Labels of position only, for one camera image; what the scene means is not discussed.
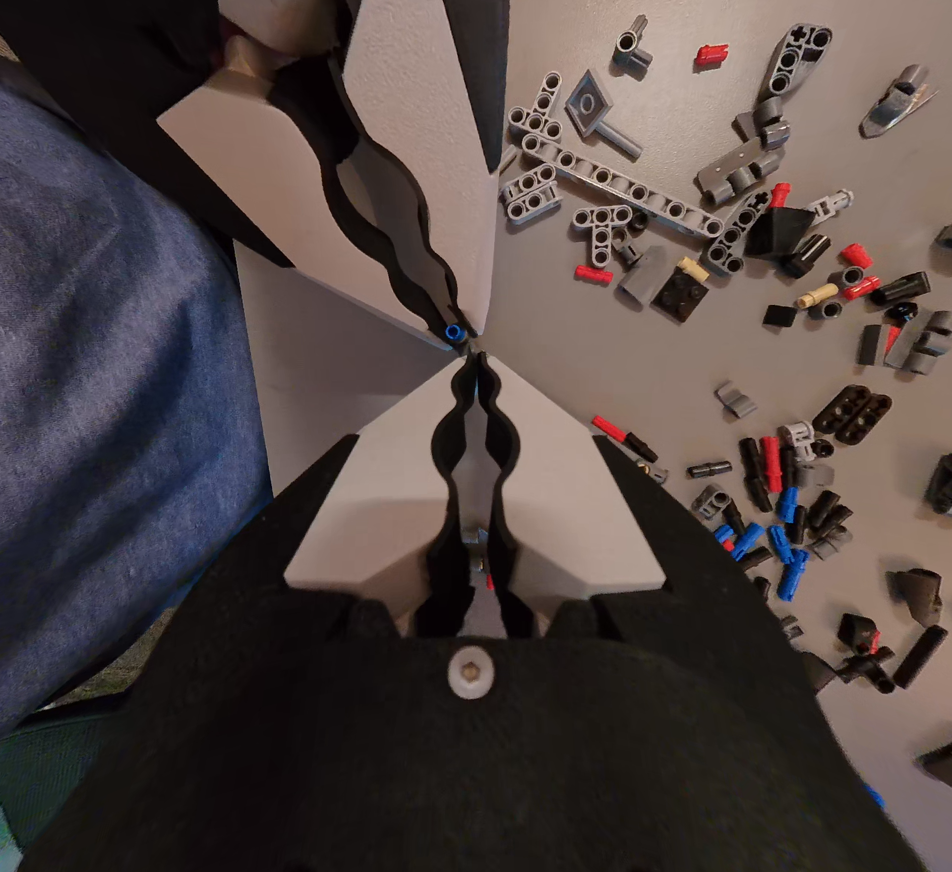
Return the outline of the person's blue clothed torso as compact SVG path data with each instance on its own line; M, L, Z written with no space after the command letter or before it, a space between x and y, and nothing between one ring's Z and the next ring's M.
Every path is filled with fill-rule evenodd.
M270 499L237 273L2 82L1 723L124 650Z

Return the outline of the dark grey lego hinge plate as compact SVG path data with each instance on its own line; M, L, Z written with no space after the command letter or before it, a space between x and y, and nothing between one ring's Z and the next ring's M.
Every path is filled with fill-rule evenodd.
M784 155L783 146L766 150L761 140L749 139L702 168L696 175L698 188L719 207L777 172Z

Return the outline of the black lego cylinder connector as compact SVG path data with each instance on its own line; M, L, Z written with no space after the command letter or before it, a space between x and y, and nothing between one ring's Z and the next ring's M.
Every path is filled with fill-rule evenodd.
M915 271L880 285L868 298L876 307L891 307L913 300L931 291L931 281L926 271Z

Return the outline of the grey square lego plate bar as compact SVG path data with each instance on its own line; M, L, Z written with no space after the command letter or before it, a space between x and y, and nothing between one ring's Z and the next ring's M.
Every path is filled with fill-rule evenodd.
M644 149L607 121L612 108L611 97L592 69L586 70L565 101L565 112L581 138L598 135L637 161L642 157Z

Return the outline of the large black lego slope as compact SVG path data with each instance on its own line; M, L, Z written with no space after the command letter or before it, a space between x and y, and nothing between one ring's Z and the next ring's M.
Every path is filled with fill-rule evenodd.
M815 212L811 210L768 207L747 232L744 256L776 262L792 255L814 219Z

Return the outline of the light grey L-shaped lego beam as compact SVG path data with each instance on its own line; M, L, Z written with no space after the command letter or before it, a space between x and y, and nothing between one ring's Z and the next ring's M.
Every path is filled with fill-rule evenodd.
M513 143L520 142L528 133L561 142L563 127L554 117L561 87L561 74L551 71L541 82L531 106L514 106L509 110L507 131Z

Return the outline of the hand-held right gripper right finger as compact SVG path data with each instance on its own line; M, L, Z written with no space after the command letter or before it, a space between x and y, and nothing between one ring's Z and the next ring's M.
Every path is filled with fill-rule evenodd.
M506 634L531 638L569 601L655 591L666 578L601 452L603 437L480 354L485 448L498 468L486 554Z

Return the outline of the light grey angled lego beam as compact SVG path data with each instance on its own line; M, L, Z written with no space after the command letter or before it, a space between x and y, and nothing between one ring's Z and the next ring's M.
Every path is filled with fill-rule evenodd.
M771 192L763 189L738 204L725 222L723 231L705 248L699 263L721 278L744 271L744 242L753 225L769 207Z

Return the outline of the light grey double lego beam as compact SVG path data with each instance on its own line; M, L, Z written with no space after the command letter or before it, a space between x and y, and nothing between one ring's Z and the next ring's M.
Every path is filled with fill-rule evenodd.
M506 182L499 191L506 220L514 227L530 223L562 207L556 168L543 163Z

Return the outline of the light grey T-shaped lego beam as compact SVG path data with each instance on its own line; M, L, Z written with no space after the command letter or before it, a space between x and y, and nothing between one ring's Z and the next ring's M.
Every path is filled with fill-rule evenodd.
M634 210L625 204L582 207L572 215L572 226L589 238L589 261L594 270L604 271L615 251L629 247Z

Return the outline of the tan lego connector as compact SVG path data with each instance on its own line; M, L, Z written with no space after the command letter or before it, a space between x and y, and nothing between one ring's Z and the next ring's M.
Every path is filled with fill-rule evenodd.
M840 287L829 282L797 298L795 307L811 320L835 319L842 311L839 293Z

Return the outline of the light grey lego clip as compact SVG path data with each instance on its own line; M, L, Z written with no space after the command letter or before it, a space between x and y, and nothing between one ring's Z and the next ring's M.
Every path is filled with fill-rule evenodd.
M734 419L740 421L754 414L759 406L744 390L738 388L733 380L727 380L717 387L713 394Z

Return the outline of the dark grey cross-hole lego beam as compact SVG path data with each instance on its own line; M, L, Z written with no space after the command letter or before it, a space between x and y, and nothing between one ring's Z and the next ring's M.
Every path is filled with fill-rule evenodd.
M826 25L791 26L774 50L757 100L783 99L798 90L829 50L832 38L832 29Z

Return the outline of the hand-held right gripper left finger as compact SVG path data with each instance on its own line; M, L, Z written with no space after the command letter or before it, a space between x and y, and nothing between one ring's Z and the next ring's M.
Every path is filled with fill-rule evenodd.
M357 435L285 571L291 588L346 593L452 637L474 589L454 471L479 360L455 360Z

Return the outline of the red lego elbow connector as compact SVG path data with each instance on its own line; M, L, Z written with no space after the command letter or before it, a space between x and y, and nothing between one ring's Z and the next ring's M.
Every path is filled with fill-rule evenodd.
M882 280L871 271L873 259L863 245L854 243L844 247L839 259L842 263L838 273L839 295L843 300L852 302L881 287Z

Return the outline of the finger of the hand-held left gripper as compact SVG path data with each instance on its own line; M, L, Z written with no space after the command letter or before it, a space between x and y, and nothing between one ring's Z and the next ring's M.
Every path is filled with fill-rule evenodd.
M498 176L482 142L444 0L361 0L343 71L370 138L422 190L430 247L482 334L490 305Z
M307 278L452 349L456 281L422 190L357 117L333 0L218 0L225 66L157 124Z

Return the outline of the dark grey lego hinge piece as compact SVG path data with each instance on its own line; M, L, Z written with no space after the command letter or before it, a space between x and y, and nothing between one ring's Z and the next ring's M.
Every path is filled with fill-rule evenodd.
M856 363L924 376L933 371L950 348L950 310L925 309L902 328L887 323L864 327Z

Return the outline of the dark grey lego pin connector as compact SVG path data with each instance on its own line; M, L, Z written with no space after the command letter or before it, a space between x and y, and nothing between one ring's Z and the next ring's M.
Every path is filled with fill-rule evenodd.
M646 77L653 61L653 56L643 44L648 22L648 17L639 13L631 25L618 35L612 55L613 65L637 80Z

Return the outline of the pile of small lego pins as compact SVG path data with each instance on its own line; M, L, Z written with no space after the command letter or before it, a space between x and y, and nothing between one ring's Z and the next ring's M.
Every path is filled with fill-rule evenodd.
M852 516L831 489L834 470L827 462L832 444L815 424L780 426L776 435L739 442L743 486L759 521L745 519L733 495L713 481L732 471L730 461L690 466L686 474L707 480L690 509L715 525L715 539L744 571L769 558L781 567L777 600L791 604L806 569L840 551L851 540L845 522Z

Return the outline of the black three-hole lego beam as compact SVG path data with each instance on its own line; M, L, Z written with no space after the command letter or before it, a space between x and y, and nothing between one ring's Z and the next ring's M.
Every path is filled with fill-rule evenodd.
M893 406L885 394L863 391L849 417L838 426L836 440L845 447L856 447L879 425Z
M836 435L862 409L871 395L871 390L862 385L844 387L812 420L814 433Z

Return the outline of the light grey lego pin connector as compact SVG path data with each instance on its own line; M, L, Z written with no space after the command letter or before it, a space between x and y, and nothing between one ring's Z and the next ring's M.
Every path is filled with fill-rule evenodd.
M850 189L840 188L833 193L817 199L803 207L803 211L812 214L812 227L819 227L821 224L836 217L840 212L849 209L855 200L854 192Z

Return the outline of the grey curved lego slope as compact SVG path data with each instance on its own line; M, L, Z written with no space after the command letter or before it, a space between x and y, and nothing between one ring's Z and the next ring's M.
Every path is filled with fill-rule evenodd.
M665 246L648 247L637 264L620 280L616 293L627 303L648 307L666 280L669 270L669 249Z

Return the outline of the shiny grey curved lego piece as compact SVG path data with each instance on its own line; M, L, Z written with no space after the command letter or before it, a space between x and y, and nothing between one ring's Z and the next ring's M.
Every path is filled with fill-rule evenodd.
M928 83L929 69L909 65L893 80L887 92L868 111L859 125L863 139L881 137L928 103L936 94Z

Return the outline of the black square lego plate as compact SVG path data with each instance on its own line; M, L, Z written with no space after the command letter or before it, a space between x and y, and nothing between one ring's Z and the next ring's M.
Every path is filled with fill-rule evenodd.
M684 257L657 291L650 306L683 325L708 293L710 273Z

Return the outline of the long light grey lego beam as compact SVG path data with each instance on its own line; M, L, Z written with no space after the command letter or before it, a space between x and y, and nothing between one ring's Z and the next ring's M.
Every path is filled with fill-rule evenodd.
M520 142L524 157L554 167L556 175L589 188L615 204L624 204L648 219L700 240L721 236L727 225L712 213L570 151L555 140L528 132Z

